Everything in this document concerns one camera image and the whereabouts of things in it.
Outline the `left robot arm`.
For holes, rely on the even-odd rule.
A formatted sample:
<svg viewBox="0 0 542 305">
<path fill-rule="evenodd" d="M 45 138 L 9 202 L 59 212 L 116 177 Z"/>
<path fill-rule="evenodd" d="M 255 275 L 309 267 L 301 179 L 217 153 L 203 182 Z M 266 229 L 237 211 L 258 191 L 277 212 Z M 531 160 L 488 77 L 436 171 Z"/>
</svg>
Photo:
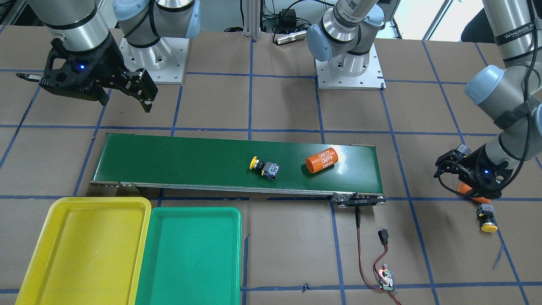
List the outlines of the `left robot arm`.
<svg viewBox="0 0 542 305">
<path fill-rule="evenodd" d="M 435 178 L 448 172 L 469 187 L 466 198 L 501 197 L 524 163 L 541 154 L 541 2 L 484 0 L 504 69 L 490 65 L 466 85 L 465 93 L 501 133 L 473 152 L 464 145 L 441 155 Z M 367 58 L 384 14 L 375 0 L 339 0 L 307 30 L 307 45 L 321 62 L 336 57 Z"/>
</svg>

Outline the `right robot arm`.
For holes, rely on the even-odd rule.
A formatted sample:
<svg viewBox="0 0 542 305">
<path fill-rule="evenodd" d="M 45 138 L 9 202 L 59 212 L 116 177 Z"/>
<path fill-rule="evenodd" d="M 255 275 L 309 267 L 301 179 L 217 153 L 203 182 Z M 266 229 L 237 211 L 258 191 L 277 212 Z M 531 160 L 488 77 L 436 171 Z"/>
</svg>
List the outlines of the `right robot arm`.
<svg viewBox="0 0 542 305">
<path fill-rule="evenodd" d="M 17 77 L 51 94 L 107 105 L 105 88 L 117 89 L 151 111 L 158 93 L 150 71 L 167 67 L 174 54 L 167 39 L 193 39 L 201 29 L 199 0 L 115 0 L 115 18 L 127 42 L 128 59 L 93 0 L 30 0 L 29 6 L 52 33 L 42 75 Z"/>
</svg>

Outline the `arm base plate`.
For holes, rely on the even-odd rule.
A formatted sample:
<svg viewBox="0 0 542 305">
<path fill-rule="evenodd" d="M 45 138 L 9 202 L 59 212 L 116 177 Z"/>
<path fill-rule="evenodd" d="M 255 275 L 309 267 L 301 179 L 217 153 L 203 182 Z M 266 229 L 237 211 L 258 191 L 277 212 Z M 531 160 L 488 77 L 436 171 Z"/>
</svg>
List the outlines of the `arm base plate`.
<svg viewBox="0 0 542 305">
<path fill-rule="evenodd" d="M 329 61 L 314 60 L 319 89 L 380 90 L 387 87 L 374 44 L 357 56 L 341 54 Z"/>
<path fill-rule="evenodd" d="M 182 85 L 190 39 L 162 37 L 154 46 L 136 48 L 125 38 L 119 46 L 124 65 L 130 70 L 147 70 L 156 84 Z"/>
</svg>

